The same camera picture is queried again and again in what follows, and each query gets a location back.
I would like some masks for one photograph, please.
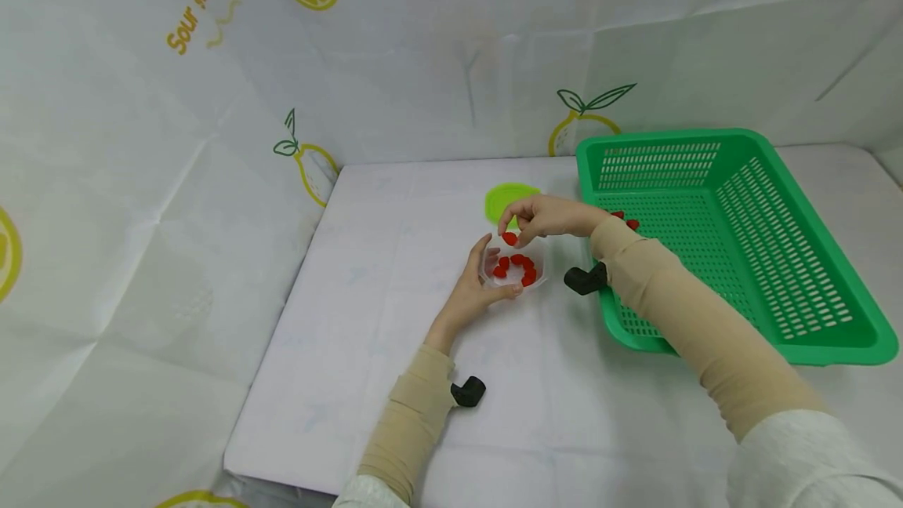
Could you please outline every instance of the green plastic lid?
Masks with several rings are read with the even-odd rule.
[[[496,225],[502,219],[507,205],[513,201],[522,198],[532,197],[533,194],[539,194],[540,190],[524,183],[501,183],[486,193],[486,219]],[[517,228],[517,218],[512,218],[509,223],[509,229]]]

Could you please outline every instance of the wall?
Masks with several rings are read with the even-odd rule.
[[[0,0],[0,506],[292,503],[220,457],[341,165],[744,126],[867,147],[901,179],[902,17],[903,0]]]

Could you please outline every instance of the plastic basket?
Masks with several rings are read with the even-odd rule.
[[[790,363],[879,365],[897,337],[768,141],[748,129],[590,138],[577,147],[583,201],[623,210],[730,302]],[[673,353],[606,288],[608,331]]]

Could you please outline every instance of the right hand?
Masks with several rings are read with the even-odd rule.
[[[589,237],[596,226],[608,218],[610,213],[595,206],[578,201],[534,194],[532,197],[513,201],[499,221],[499,235],[504,234],[511,218],[517,217],[520,235],[515,247],[524,247],[537,235],[570,234]]]

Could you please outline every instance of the table surface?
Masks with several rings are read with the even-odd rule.
[[[891,324],[903,333],[903,193],[868,153],[778,150]],[[343,170],[225,455],[227,470],[337,494],[462,269],[491,227],[486,191],[524,182],[579,199],[574,158]],[[418,506],[726,506],[734,444],[693,373],[619,346],[598,299],[560,279],[589,263],[550,239],[552,280],[465,334],[456,381],[479,376],[418,486]],[[903,359],[800,368],[903,476]]]

